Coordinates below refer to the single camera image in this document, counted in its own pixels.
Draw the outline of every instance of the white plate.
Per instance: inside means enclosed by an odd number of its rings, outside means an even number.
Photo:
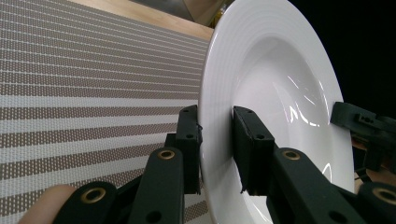
[[[336,101],[343,99],[332,65],[305,17],[286,0],[236,0],[213,34],[199,100],[201,163],[213,220],[270,222],[265,197],[239,193],[233,105],[253,109],[280,147],[305,152],[329,180],[352,191],[350,136],[329,122]]]

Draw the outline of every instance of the gray striped mesh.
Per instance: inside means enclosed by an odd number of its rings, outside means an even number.
[[[53,185],[121,186],[197,104],[208,42],[61,0],[0,2],[0,223]],[[209,223],[205,193],[186,222]]]

